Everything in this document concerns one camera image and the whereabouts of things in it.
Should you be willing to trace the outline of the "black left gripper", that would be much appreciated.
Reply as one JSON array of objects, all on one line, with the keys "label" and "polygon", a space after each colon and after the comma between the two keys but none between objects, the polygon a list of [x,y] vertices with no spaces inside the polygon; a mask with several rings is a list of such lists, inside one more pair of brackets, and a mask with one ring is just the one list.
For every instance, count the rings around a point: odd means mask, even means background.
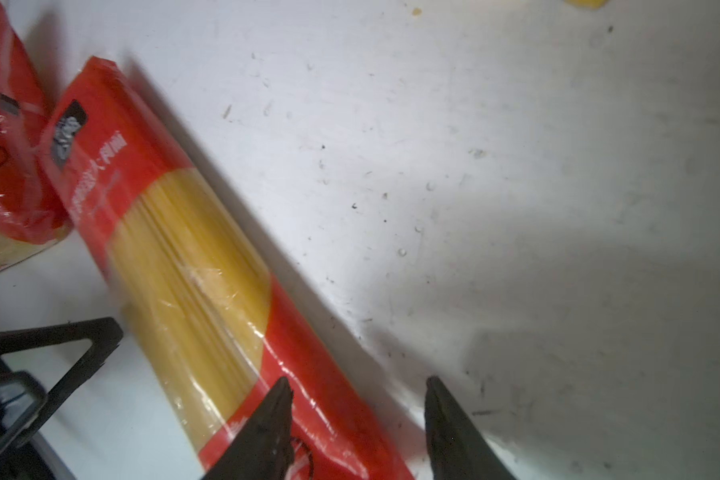
[{"label": "black left gripper", "polygon": [[0,332],[0,356],[17,351],[89,340],[89,349],[47,391],[26,371],[0,359],[0,479],[55,479],[32,437],[58,408],[105,363],[123,331],[111,317]]}]

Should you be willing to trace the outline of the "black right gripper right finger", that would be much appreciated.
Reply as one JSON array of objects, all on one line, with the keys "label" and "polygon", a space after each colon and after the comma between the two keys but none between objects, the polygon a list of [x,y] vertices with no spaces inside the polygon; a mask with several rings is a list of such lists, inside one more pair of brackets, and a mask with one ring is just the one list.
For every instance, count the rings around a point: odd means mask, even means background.
[{"label": "black right gripper right finger", "polygon": [[438,376],[426,380],[426,447],[435,480],[515,480]]}]

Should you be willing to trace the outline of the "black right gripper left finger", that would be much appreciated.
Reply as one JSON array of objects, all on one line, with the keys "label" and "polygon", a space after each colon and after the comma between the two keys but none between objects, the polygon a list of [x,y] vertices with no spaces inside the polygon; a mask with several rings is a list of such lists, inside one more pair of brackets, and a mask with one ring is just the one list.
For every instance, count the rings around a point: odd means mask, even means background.
[{"label": "black right gripper left finger", "polygon": [[292,401],[293,390],[281,377],[203,479],[284,479],[294,458]]}]

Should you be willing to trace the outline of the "red spaghetti bag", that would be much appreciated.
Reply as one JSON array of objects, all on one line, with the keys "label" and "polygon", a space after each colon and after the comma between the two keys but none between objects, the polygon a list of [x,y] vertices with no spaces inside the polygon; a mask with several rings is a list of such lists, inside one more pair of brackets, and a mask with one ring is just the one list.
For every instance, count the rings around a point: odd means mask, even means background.
[{"label": "red spaghetti bag", "polygon": [[410,477],[370,407],[114,62],[87,61],[41,152],[205,469],[286,379],[288,478]]}]

